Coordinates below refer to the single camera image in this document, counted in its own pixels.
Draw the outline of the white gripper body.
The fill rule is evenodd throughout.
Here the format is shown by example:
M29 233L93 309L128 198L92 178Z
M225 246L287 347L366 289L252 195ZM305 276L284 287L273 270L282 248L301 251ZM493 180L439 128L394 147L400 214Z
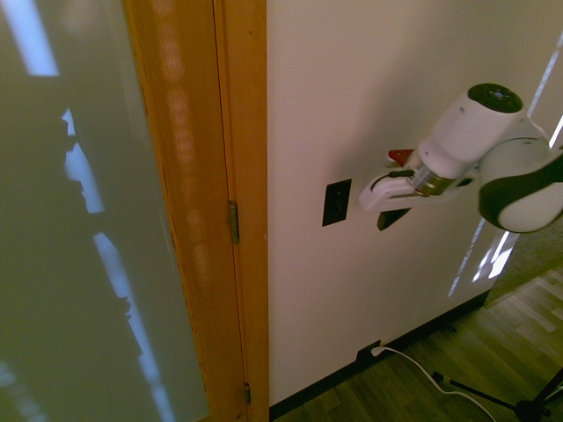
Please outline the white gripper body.
M423 195L412 184L412 169L391 171L372 180L360 193L359 203L366 212L384 212L443 203L456 197L475 180L468 174L454 180L445 191L437 195Z

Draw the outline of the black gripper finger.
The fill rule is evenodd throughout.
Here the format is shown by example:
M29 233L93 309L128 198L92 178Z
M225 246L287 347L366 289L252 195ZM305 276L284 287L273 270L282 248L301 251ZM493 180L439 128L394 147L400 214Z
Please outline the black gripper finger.
M377 219L377 228L379 231L388 229L392 224L404 217L410 208L402 208L397 210L390 210L381 212Z

